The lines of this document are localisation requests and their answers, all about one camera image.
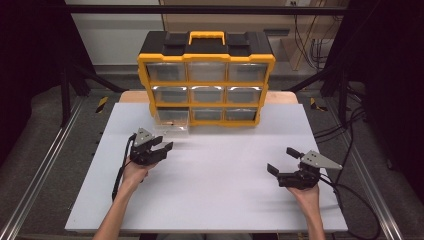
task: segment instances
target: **forearm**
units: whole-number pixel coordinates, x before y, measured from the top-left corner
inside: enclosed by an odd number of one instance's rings
[[[313,216],[306,216],[306,223],[308,224],[308,234],[310,240],[325,240],[324,226],[320,214]]]
[[[119,188],[118,194],[112,203],[106,217],[93,239],[118,239],[122,221],[125,216],[132,190],[126,185]]]

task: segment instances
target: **clear plastic drawer front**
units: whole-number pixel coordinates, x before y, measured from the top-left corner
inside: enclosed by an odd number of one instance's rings
[[[196,121],[219,121],[222,118],[223,108],[192,108],[192,116]]]
[[[228,103],[259,103],[260,87],[227,87]]]
[[[220,86],[193,86],[190,88],[191,102],[222,103],[224,101],[224,87]]]
[[[227,108],[225,120],[227,121],[254,121],[257,108]]]
[[[146,63],[151,81],[186,81],[184,63]]]
[[[225,63],[190,62],[188,76],[189,81],[225,81]]]
[[[231,82],[264,82],[267,63],[229,63],[228,80]]]
[[[158,103],[188,102],[187,87],[152,87],[155,101]]]
[[[155,114],[156,136],[187,136],[189,134],[188,108],[158,108]]]

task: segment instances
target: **cable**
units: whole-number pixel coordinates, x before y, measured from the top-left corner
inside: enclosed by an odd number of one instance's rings
[[[327,181],[326,179],[324,179],[322,177],[320,177],[320,180],[323,181],[323,182],[325,182],[326,184],[330,185],[334,189],[334,191],[337,192],[336,197],[338,198],[339,205],[343,206],[343,203],[341,202],[341,198],[339,198],[339,196],[338,196],[340,194],[340,192],[338,190],[338,187],[343,188],[343,189],[349,191],[350,193],[352,193],[353,195],[355,195],[355,197],[357,197],[370,210],[371,214],[374,216],[374,218],[375,218],[375,220],[377,222],[377,232],[375,233],[375,235],[373,237],[371,237],[371,238],[364,238],[364,237],[361,237],[361,236],[359,236],[359,235],[357,235],[357,234],[355,234],[355,233],[353,233],[353,232],[351,232],[351,231],[348,230],[347,232],[350,235],[352,235],[353,237],[355,237],[357,239],[361,239],[361,240],[374,240],[374,239],[377,239],[380,236],[380,234],[381,234],[381,227],[380,227],[380,221],[379,221],[379,219],[377,217],[377,214],[375,213],[375,211],[372,208],[372,206],[364,198],[362,198],[361,195],[359,195],[357,192],[355,192],[353,189],[351,189],[350,187],[348,187],[346,185],[343,185],[343,184],[340,184],[340,183],[331,183],[330,181]]]
[[[315,16],[314,17],[314,20],[312,21],[312,24],[311,24],[311,26],[310,26],[310,28],[309,29],[311,29],[312,28],[312,25],[314,24],[314,22],[315,22],[315,19],[316,19],[316,17],[317,16]],[[312,68],[315,68],[315,66],[309,61],[309,58],[307,57],[307,55],[306,55],[306,49],[305,49],[305,45],[306,45],[306,43],[305,44],[303,44],[303,40],[302,40],[302,37],[300,36],[300,33],[299,33],[299,29],[298,29],[298,25],[297,25],[297,15],[294,15],[294,26],[295,26],[295,28],[294,28],[294,41],[295,41],[295,43],[296,43],[296,46],[297,46],[297,48],[299,49],[299,51],[300,51],[300,53],[302,54],[302,56],[305,58],[305,60],[306,60],[306,62],[308,63],[308,65],[310,66],[310,67],[312,67]],[[299,36],[299,40],[300,40],[300,44],[301,44],[301,46],[302,46],[302,48],[299,46],[299,43],[298,43],[298,41],[297,41],[297,37]]]
[[[323,59],[326,59],[328,57],[328,56],[323,56],[323,57],[321,56],[322,44],[323,44],[322,40],[312,39],[311,47],[309,48],[309,54],[308,54],[308,58],[310,58],[310,61],[315,62],[316,63],[315,68],[319,70],[324,69],[320,67],[320,63],[325,63],[326,60],[323,60]]]
[[[336,135],[334,135],[334,136],[332,136],[332,137],[330,137],[330,138],[328,138],[328,139],[318,141],[318,142],[317,142],[317,144],[321,144],[321,143],[325,143],[325,142],[328,142],[328,141],[330,141],[330,140],[333,140],[334,138],[336,138],[336,137],[337,137],[337,136],[339,136],[340,134],[343,134],[344,132],[346,132],[346,130],[343,130],[343,131],[341,131],[341,132],[337,133]]]
[[[350,115],[350,119],[352,119],[352,116],[355,114],[355,112],[358,110],[358,109],[361,109],[362,107],[358,107],[358,108],[356,108],[354,111],[352,111],[352,113],[351,113],[351,115]],[[343,173],[343,170],[344,170],[344,168],[345,168],[345,165],[346,165],[346,162],[347,162],[347,159],[348,159],[348,157],[349,157],[349,154],[350,154],[350,150],[352,149],[352,146],[353,146],[353,124],[350,124],[350,143],[349,143],[349,146],[348,146],[348,148],[347,148],[347,151],[346,151],[346,155],[345,155],[345,157],[344,157],[344,159],[343,159],[343,162],[342,162],[342,169],[339,171],[339,174],[337,175],[337,178],[336,178],[336,181],[334,182],[335,184],[338,184],[339,183],[339,180],[340,180],[340,176],[342,175],[342,173]]]
[[[124,154],[124,160],[122,161],[122,166],[119,168],[118,175],[116,176],[115,185],[113,186],[112,191],[112,201],[115,200],[116,195],[118,194],[119,189],[119,183],[122,177],[122,174],[124,173],[125,167],[130,163],[126,163],[127,156],[128,156],[128,149],[130,146],[130,143],[135,140],[137,134],[133,134],[131,137],[128,138],[127,146],[125,147],[125,154]]]
[[[352,114],[354,114],[357,110],[359,110],[359,109],[362,109],[362,107],[358,107],[357,109],[355,109],[353,112],[352,112]],[[357,121],[358,119],[360,119],[361,117],[360,117],[360,115],[362,114],[362,113],[364,113],[365,111],[364,110],[362,110],[362,111],[360,111],[359,113],[357,113],[356,115],[352,115],[352,118],[351,119],[349,119],[348,121],[347,121],[347,126],[351,126],[355,121]],[[339,130],[339,129],[341,129],[341,128],[343,128],[343,126],[342,125],[340,125],[340,124],[338,124],[338,125],[336,125],[336,126],[333,126],[333,127],[331,127],[331,128],[328,128],[328,129],[324,129],[324,130],[320,130],[320,131],[318,131],[318,132],[316,132],[316,133],[314,133],[314,138],[315,139],[317,139],[317,138],[322,138],[322,137],[325,137],[325,136],[328,136],[328,135],[330,135],[330,134],[332,134],[332,133],[334,133],[334,132],[336,132],[337,130]],[[317,134],[319,134],[319,133],[322,133],[322,132],[326,132],[326,131],[329,131],[329,132],[327,132],[327,133],[324,133],[324,134],[321,134],[321,135],[317,135]]]

